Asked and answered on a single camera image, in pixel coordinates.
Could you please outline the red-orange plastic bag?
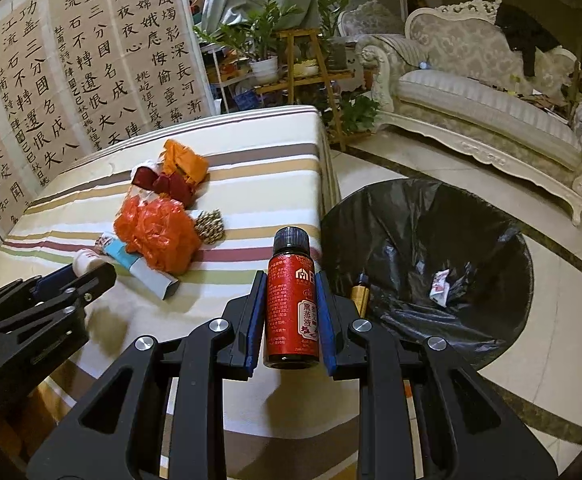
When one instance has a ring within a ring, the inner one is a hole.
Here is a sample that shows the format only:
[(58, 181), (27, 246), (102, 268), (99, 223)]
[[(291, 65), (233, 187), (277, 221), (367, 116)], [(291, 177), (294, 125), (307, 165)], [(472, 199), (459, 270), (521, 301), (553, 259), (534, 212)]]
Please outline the red-orange plastic bag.
[(195, 222), (183, 205), (170, 198), (127, 196), (113, 228), (126, 252), (142, 255), (151, 269), (172, 275), (186, 273), (202, 246)]

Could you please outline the red medicine bottle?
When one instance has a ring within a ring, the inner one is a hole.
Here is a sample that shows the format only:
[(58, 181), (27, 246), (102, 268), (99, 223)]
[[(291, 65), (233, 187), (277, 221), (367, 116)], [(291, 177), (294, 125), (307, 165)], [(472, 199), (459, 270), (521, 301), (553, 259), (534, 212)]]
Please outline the red medicine bottle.
[(285, 226), (274, 237), (266, 289), (268, 367), (305, 370), (319, 361), (315, 266), (308, 234)]

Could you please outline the white red snack wrapper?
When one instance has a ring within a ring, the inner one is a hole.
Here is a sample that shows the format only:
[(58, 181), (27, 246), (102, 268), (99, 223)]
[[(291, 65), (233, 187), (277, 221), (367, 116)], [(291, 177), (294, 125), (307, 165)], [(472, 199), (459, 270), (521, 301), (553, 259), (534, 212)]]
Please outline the white red snack wrapper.
[(448, 283), (448, 274), (450, 274), (450, 270), (446, 269), (433, 275), (429, 298), (440, 307), (445, 307), (448, 302), (448, 294), (451, 289), (451, 285)]

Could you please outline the orange plastic bag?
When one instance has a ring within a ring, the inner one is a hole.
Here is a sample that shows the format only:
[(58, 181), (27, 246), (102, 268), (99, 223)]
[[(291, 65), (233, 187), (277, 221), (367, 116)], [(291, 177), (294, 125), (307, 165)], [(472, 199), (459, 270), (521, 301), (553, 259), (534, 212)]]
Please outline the orange plastic bag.
[(164, 143), (161, 161), (164, 174), (180, 174), (194, 186), (206, 178), (210, 167), (206, 158), (172, 139)]

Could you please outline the teal white box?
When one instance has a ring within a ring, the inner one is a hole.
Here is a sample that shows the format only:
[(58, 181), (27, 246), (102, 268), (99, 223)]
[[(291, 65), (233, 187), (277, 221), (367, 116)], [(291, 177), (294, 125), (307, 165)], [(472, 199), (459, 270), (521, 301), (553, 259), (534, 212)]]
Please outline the teal white box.
[(141, 256), (135, 252), (128, 252), (126, 250), (126, 244), (117, 237), (109, 237), (104, 241), (103, 252), (105, 255), (113, 258), (126, 270), (130, 270), (141, 259)]

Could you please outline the black lined trash bin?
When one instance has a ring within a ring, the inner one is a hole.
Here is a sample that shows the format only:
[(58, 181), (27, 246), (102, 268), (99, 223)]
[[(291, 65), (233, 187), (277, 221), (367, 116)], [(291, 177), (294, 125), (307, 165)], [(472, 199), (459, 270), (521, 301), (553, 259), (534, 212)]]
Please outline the black lined trash bin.
[[(446, 339), (477, 370), (526, 327), (534, 271), (507, 214), (477, 195), (430, 179), (377, 182), (341, 200), (321, 229), (321, 267), (346, 296), (370, 281), (367, 318), (398, 339)], [(445, 307), (429, 298), (433, 275), (450, 270)]]

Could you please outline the grey white long box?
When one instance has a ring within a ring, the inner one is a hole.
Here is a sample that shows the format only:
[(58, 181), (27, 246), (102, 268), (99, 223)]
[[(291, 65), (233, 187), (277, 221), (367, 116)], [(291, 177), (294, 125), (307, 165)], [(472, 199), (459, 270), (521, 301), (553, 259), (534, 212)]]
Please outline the grey white long box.
[(177, 278), (171, 274), (151, 269), (143, 258), (136, 260), (129, 268), (130, 274), (154, 296), (164, 300), (172, 296), (179, 285)]

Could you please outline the dark red crumpled bag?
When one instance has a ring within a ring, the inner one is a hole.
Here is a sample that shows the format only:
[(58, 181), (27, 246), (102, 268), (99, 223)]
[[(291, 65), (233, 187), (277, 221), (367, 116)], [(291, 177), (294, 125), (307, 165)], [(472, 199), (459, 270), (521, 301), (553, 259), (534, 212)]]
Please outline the dark red crumpled bag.
[(142, 190), (165, 195), (189, 207), (195, 201), (195, 185), (178, 172), (159, 174), (147, 166), (134, 170), (131, 184)]

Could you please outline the brown patterned small pouch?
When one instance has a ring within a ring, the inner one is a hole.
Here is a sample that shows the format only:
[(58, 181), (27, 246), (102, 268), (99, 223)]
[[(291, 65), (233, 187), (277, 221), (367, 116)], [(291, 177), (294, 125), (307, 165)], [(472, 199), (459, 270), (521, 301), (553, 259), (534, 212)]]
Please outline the brown patterned small pouch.
[(195, 219), (195, 233), (205, 245), (214, 245), (225, 238), (225, 226), (218, 209), (202, 211)]

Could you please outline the gold tube in bin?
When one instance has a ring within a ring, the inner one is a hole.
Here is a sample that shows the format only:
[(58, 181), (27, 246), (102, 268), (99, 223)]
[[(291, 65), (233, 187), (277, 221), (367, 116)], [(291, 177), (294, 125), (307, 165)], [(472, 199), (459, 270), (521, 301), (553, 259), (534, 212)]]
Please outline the gold tube in bin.
[(370, 296), (370, 281), (366, 273), (361, 273), (357, 276), (355, 283), (351, 290), (351, 300), (354, 302), (358, 315), (361, 318), (366, 316), (366, 310), (369, 303)]

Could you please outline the striped tablecloth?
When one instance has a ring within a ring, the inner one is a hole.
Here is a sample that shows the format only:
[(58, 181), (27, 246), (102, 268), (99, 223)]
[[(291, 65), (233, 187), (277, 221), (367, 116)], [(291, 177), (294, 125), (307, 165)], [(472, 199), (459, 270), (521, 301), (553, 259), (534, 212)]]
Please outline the striped tablecloth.
[[(59, 269), (111, 233), (139, 167), (167, 143), (203, 157), (206, 174), (187, 210), (201, 246), (166, 298), (120, 270), (87, 310), (90, 339), (37, 388), (59, 422), (137, 337), (189, 334), (249, 291), (285, 226), (304, 230), (321, 255), (320, 222), (338, 203), (317, 110), (294, 105), (221, 115), (120, 142), (61, 172), (24, 211), (0, 247), (0, 286)], [(259, 366), (225, 382), (227, 470), (233, 479), (351, 479), (357, 460), (357, 388), (325, 370)]]

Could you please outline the calligraphy folding screen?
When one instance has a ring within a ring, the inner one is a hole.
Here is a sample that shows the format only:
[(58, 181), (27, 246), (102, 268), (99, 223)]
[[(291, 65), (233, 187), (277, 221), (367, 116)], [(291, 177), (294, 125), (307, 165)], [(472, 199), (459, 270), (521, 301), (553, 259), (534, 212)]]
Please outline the calligraphy folding screen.
[(215, 113), (190, 0), (0, 0), (0, 246), (73, 162)]

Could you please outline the metal storage shelf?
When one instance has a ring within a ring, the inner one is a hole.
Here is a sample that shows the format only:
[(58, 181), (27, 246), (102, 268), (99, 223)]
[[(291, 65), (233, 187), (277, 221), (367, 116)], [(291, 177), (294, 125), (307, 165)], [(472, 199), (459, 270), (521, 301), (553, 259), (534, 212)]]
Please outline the metal storage shelf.
[(216, 44), (204, 46), (202, 54), (217, 114), (256, 110), (262, 106), (246, 58)]

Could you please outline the small floor plant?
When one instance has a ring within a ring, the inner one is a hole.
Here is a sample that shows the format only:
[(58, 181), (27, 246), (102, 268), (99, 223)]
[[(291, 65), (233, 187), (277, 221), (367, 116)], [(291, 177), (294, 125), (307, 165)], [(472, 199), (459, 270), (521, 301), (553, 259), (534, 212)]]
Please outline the small floor plant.
[(380, 104), (364, 92), (344, 92), (341, 96), (341, 124), (346, 134), (370, 130), (375, 123)]

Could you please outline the potted plant white pot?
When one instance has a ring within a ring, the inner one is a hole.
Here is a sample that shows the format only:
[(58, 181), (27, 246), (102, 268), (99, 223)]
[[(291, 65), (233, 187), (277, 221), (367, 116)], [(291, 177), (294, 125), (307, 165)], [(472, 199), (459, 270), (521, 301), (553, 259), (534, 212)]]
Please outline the potted plant white pot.
[(245, 56), (258, 84), (273, 84), (279, 79), (277, 30), (288, 16), (301, 13), (296, 4), (281, 6), (278, 0), (257, 2), (247, 17), (233, 25), (220, 24), (213, 32), (193, 27), (195, 35), (208, 44), (233, 49)]

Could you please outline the wooden plant stand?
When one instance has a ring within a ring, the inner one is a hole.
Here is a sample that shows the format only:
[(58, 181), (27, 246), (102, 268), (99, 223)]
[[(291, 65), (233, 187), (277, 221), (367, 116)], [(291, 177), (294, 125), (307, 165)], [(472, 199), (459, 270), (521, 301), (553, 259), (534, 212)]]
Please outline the wooden plant stand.
[[(287, 61), (290, 62), (290, 64), (287, 65), (287, 72), (285, 73), (285, 76), (281, 77), (277, 82), (273, 82), (272, 84), (257, 84), (254, 87), (255, 92), (259, 96), (263, 96), (267, 93), (285, 90), (287, 92), (288, 103), (293, 104), (295, 101), (295, 90), (297, 90), (297, 88), (310, 86), (311, 84), (321, 84), (323, 90), (327, 93), (327, 103), (329, 104), (328, 110), (331, 110), (333, 113), (332, 121), (334, 126), (327, 129), (327, 132), (331, 135), (329, 141), (330, 145), (335, 145), (340, 148), (341, 151), (345, 151), (349, 144), (370, 136), (371, 130), (369, 128), (352, 133), (346, 133), (343, 129), (341, 100), (337, 97), (337, 93), (334, 91), (334, 84), (341, 80), (353, 79), (354, 73), (352, 70), (336, 70), (335, 72), (329, 72), (318, 39), (319, 31), (315, 28), (284, 29), (277, 32), (277, 36), (285, 43), (285, 47), (287, 48)], [(295, 40), (297, 38), (307, 39), (309, 45), (313, 48), (318, 65), (318, 73), (316, 75), (299, 78), (294, 76), (294, 48)]]

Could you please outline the ornate white sofa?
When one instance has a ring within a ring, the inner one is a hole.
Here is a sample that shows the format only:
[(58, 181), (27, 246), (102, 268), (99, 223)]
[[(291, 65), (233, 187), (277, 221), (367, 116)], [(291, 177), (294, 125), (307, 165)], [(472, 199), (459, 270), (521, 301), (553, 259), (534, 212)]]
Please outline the ornate white sofa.
[(376, 128), (436, 140), (530, 181), (582, 214), (582, 70), (556, 46), (535, 52), (531, 77), (496, 23), (500, 0), (420, 8), (402, 34), (358, 36), (372, 76)]

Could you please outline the tall green potted plant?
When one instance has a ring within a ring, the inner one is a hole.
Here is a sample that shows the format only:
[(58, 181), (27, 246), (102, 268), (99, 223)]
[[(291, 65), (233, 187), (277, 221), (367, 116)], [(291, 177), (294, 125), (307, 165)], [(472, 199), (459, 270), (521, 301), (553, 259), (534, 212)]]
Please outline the tall green potted plant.
[(329, 70), (345, 70), (346, 52), (342, 40), (338, 39), (338, 23), (351, 0), (315, 0), (320, 18), (320, 42), (325, 52)]

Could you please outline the black jacket on sofa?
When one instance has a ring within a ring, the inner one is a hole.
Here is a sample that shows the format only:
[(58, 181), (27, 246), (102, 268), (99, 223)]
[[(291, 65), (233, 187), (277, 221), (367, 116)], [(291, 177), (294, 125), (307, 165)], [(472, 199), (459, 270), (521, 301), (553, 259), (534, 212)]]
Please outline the black jacket on sofa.
[(509, 49), (521, 53), (526, 78), (535, 76), (537, 50), (547, 52), (560, 46), (559, 41), (533, 16), (508, 3), (500, 3), (495, 25), (505, 35)]

